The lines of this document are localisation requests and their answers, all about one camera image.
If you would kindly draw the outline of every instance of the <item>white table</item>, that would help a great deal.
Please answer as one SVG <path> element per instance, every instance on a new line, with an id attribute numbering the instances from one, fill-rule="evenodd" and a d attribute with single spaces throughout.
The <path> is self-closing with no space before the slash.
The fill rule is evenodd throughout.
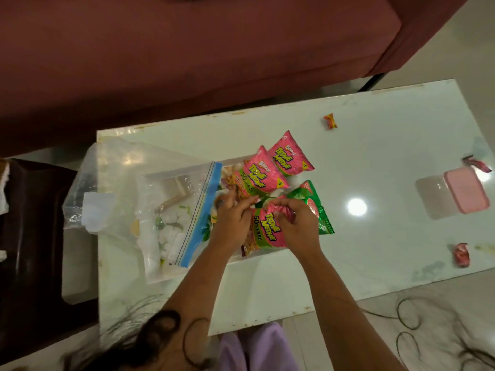
<path id="1" fill-rule="evenodd" d="M 330 112 L 334 130 L 322 122 Z M 416 187 L 471 152 L 495 166 L 454 80 L 103 130 L 98 139 L 121 136 L 221 161 L 269 148 L 286 130 L 316 168 L 300 179 L 318 190 L 336 231 L 320 237 L 323 251 L 355 299 L 495 267 L 495 255 L 484 251 L 495 242 L 495 207 L 433 220 Z M 482 179 L 495 200 L 495 179 Z M 349 212 L 353 198 L 366 204 L 362 216 Z M 460 242 L 471 245 L 466 269 L 449 250 Z M 181 280 L 146 284 L 140 252 L 108 237 L 100 237 L 98 253 L 102 332 L 126 305 L 158 295 L 145 308 L 151 315 Z M 302 268 L 283 250 L 227 267 L 210 335 L 313 310 Z"/>

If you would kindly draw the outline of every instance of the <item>white tile floor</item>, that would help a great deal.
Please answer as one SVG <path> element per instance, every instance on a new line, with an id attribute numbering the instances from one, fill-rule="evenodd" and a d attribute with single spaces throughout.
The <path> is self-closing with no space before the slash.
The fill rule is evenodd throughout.
<path id="1" fill-rule="evenodd" d="M 493 15 L 495 0 L 468 1 L 423 49 L 403 68 L 387 74 L 376 89 L 455 78 L 488 143 L 495 151 L 495 102 L 492 100 L 495 83 Z M 355 80 L 299 96 L 280 97 L 277 101 L 352 93 L 365 82 L 365 79 Z M 22 157 L 76 168 L 85 148 L 87 146 L 46 149 Z M 471 336 L 465 334 L 467 343 L 495 354 L 495 290 L 492 281 L 495 281 L 495 269 L 371 298 L 360 302 L 360 305 L 376 313 L 393 315 L 401 298 L 435 297 L 443 305 L 443 309 L 424 299 L 415 299 L 402 307 L 405 318 L 413 321 L 417 315 L 421 315 L 424 324 L 415 331 L 421 359 L 418 359 L 414 345 L 406 338 L 399 342 L 401 355 L 411 371 L 460 369 L 461 362 L 457 353 L 461 348 L 453 329 L 453 314 L 448 308 L 454 308 L 470 330 Z M 395 352 L 395 339 L 405 328 L 391 319 L 370 316 L 369 320 Z M 332 369 L 316 314 L 285 319 L 283 327 L 301 370 Z M 40 352 L 3 365 L 0 371 L 10 371 L 25 365 L 31 365 L 33 369 L 56 369 L 55 365 L 62 354 L 82 343 L 94 341 L 97 336 L 97 328 L 90 328 Z"/>

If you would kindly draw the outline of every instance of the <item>red sofa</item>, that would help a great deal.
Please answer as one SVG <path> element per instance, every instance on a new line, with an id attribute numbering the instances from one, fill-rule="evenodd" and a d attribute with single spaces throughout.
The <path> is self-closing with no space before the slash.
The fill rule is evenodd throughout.
<path id="1" fill-rule="evenodd" d="M 400 68 L 466 0 L 0 0 L 0 157 Z"/>

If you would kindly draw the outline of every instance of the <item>lavender clothing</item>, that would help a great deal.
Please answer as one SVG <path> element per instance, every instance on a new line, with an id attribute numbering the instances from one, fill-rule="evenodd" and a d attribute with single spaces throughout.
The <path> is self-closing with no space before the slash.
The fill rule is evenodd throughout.
<path id="1" fill-rule="evenodd" d="M 247 346 L 250 371 L 299 371 L 277 322 L 267 323 L 256 331 Z M 241 342 L 232 332 L 224 334 L 220 342 L 218 371 L 248 371 Z"/>

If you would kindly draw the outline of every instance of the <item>sofa leg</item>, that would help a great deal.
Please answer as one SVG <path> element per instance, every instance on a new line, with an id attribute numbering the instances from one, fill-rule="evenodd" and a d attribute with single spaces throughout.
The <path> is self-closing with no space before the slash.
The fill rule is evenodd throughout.
<path id="1" fill-rule="evenodd" d="M 362 86 L 358 92 L 365 92 L 365 91 L 369 91 L 371 90 L 379 81 L 382 80 L 382 78 L 385 76 L 385 74 L 387 73 L 381 73 L 381 74 L 375 74 L 374 76 L 372 76 L 368 82 L 366 82 L 364 84 L 364 86 Z"/>

